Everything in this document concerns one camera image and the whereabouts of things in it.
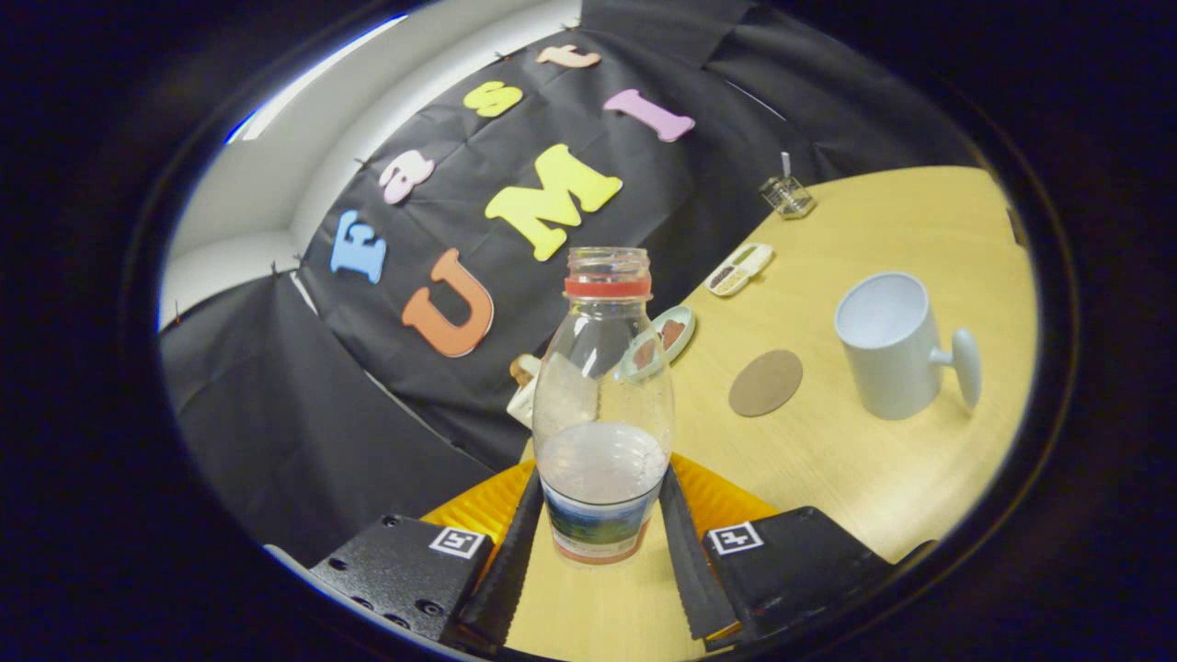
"clear plastic bottle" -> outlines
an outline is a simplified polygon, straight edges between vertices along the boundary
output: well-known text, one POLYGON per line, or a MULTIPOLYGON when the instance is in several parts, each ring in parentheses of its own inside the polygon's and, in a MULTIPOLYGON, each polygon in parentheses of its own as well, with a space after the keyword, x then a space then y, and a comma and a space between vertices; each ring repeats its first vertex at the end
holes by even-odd
POLYGON ((670 369, 646 317, 650 259, 572 249, 565 296, 536 383, 536 461, 557 549, 613 563, 641 547, 674 429, 670 369))

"foam letter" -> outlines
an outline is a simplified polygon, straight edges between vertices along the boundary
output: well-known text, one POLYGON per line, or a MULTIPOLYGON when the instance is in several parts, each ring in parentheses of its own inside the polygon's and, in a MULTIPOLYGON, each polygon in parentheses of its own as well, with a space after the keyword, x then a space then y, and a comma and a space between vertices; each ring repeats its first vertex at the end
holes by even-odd
POLYGON ((680 135, 694 126, 693 119, 686 115, 676 115, 666 108, 643 99, 641 93, 633 88, 613 94, 609 101, 605 101, 605 110, 621 111, 657 131, 658 138, 666 143, 678 140, 680 135))
POLYGON ((359 214, 354 211, 346 211, 339 217, 335 245, 331 249, 331 272, 339 271, 339 267, 359 271, 366 273, 368 282, 375 285, 380 280, 388 244, 384 239, 368 244, 375 232, 367 225, 357 223, 358 218, 359 214))
POLYGON ((450 324, 450 320, 430 303, 430 291, 421 287, 413 292, 400 316, 405 326, 412 326, 443 355, 457 358, 468 355, 491 330, 494 319, 494 302, 490 292, 466 267, 458 262, 458 249, 441 253, 433 264, 430 278, 434 283, 445 280, 470 305, 470 319, 461 326, 450 324))
POLYGON ((519 99, 523 99, 521 90, 504 87, 503 82, 491 80, 471 90, 461 104, 467 108, 473 108, 484 118, 497 118, 518 104, 519 99))
POLYGON ((576 193, 580 199, 580 208, 594 212, 621 190, 621 180, 586 166, 568 153, 567 145, 559 144, 536 159, 536 172, 543 188, 507 186, 491 198, 486 205, 486 218, 501 217, 510 223, 536 247, 536 259, 544 262, 568 236, 539 219, 580 225, 580 214, 568 193, 576 193))
POLYGON ((417 150, 400 154, 380 173, 380 186, 385 186, 384 201, 390 205, 405 199, 405 196, 421 181, 433 174, 433 161, 425 160, 417 150))
POLYGON ((568 44, 567 46, 560 46, 559 48, 557 48, 556 46, 548 46, 547 48, 544 48, 539 53, 539 57, 536 58, 536 61, 556 62, 560 66, 572 67, 577 69, 584 67, 591 67, 600 61, 600 55, 598 55, 597 53, 587 53, 585 55, 581 55, 579 53, 573 53, 573 51, 576 49, 577 47, 571 44, 568 44))

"wooden table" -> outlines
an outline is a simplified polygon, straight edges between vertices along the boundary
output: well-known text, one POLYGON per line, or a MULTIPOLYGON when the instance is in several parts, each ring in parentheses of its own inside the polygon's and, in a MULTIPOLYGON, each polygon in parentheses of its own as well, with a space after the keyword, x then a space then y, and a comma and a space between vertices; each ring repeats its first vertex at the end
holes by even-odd
MULTIPOLYGON (((1010 448, 1035 372, 1033 272, 1005 198, 982 170, 887 171, 810 192, 818 206, 809 217, 770 216, 749 236, 776 256, 742 292, 724 299, 700 285, 683 302, 698 326, 673 365, 674 450, 780 510, 819 508, 896 562, 947 534, 1010 448), (859 405, 833 313, 857 282, 890 270, 927 286, 943 346, 959 326, 977 339, 984 388, 976 411, 964 406, 951 370, 936 400, 909 419, 882 421, 859 405), (738 416, 727 389, 774 349, 800 357, 800 388, 771 413, 738 416)), ((643 549, 607 567, 559 556, 541 517, 506 643, 566 660, 703 656, 678 597, 661 512, 643 549)))

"cork coaster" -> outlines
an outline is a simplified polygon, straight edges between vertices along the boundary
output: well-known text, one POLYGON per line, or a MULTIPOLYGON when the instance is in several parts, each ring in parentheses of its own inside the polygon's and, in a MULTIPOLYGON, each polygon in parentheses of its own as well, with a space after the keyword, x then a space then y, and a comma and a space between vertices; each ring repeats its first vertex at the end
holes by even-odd
POLYGON ((774 350, 747 364, 732 382, 727 404, 740 416, 763 416, 785 404, 802 383, 802 359, 774 350))

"white wall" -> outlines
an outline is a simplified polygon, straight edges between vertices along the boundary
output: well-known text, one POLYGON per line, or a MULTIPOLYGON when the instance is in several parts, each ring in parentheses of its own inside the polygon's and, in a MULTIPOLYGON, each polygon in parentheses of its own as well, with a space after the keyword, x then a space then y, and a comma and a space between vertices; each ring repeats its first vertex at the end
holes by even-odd
POLYGON ((254 140, 226 145, 173 237, 160 327, 201 300, 292 269, 368 157, 438 94, 507 53, 574 25, 579 0, 444 0, 327 69, 254 140))
POLYGON ((298 266, 291 233, 285 229, 240 234, 168 258, 159 302, 159 327, 217 292, 271 273, 298 266))

